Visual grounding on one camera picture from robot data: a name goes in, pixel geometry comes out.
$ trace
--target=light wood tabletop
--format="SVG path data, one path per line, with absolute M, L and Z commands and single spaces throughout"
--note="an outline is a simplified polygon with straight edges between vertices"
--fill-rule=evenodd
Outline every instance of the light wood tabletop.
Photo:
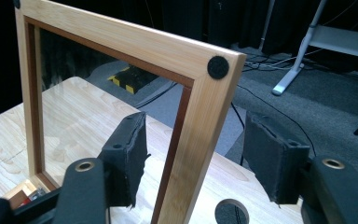
M 46 170 L 59 184 L 69 164 L 97 157 L 121 120 L 138 111 L 79 77 L 44 91 L 42 98 Z M 111 208 L 113 223 L 150 223 L 172 129 L 147 117 L 146 134 L 151 157 L 137 204 Z M 0 197 L 29 177 L 23 106 L 17 105 L 0 115 Z M 250 223 L 302 223 L 301 201 L 271 203 L 252 172 L 214 153 L 190 223 L 216 223 L 215 207 L 224 200 L 246 208 Z

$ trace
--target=black padded block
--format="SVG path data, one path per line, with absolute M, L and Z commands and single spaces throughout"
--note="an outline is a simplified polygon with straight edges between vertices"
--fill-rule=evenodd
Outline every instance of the black padded block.
M 243 157 L 272 202 L 296 203 L 299 168 L 307 163 L 310 147 L 277 121 L 246 113 Z

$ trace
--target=wooden frame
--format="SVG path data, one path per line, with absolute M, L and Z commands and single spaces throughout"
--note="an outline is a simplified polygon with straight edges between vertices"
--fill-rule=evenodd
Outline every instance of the wooden frame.
M 54 188 L 44 165 L 39 27 L 184 85 L 152 223 L 187 223 L 211 161 L 245 55 L 48 0 L 16 8 L 30 175 Z M 227 62 L 214 79 L 208 63 Z

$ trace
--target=glass pane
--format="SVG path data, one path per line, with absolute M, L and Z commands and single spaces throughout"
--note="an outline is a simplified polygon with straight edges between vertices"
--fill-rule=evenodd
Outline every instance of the glass pane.
M 150 222 L 182 86 L 47 31 L 41 52 L 47 173 L 61 185 L 72 162 L 96 158 L 124 117 L 145 111 L 152 156 L 136 207 L 111 211 L 114 222 Z

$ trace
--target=gray carpet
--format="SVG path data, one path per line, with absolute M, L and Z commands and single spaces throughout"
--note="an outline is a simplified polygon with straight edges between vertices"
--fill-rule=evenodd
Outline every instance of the gray carpet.
M 253 54 L 261 54 L 256 49 L 237 49 L 235 46 L 233 49 L 249 53 L 250 61 L 256 60 Z M 284 54 L 275 57 L 288 58 Z M 171 85 L 170 81 L 159 77 L 132 95 L 107 81 L 108 77 L 125 66 L 122 62 L 104 64 L 94 70 L 88 81 L 133 106 Z M 272 88 L 286 72 L 287 70 L 252 70 L 242 73 L 233 99 L 242 118 L 244 119 L 245 111 L 248 110 L 276 119 L 303 142 L 313 145 L 317 155 L 342 159 L 358 171 L 358 136 L 353 134 L 358 127 L 358 74 L 343 76 L 319 70 L 304 70 L 282 96 L 272 95 Z M 141 109 L 172 127 L 180 93 L 181 87 L 177 85 L 156 102 Z M 164 102 L 164 108 L 159 107 L 161 102 Z M 230 108 L 216 151 L 239 163 L 243 137 L 238 117 Z M 232 216 L 233 211 L 229 208 L 220 213 Z M 235 216 L 228 217 L 222 223 L 235 222 L 235 219 L 230 218 Z

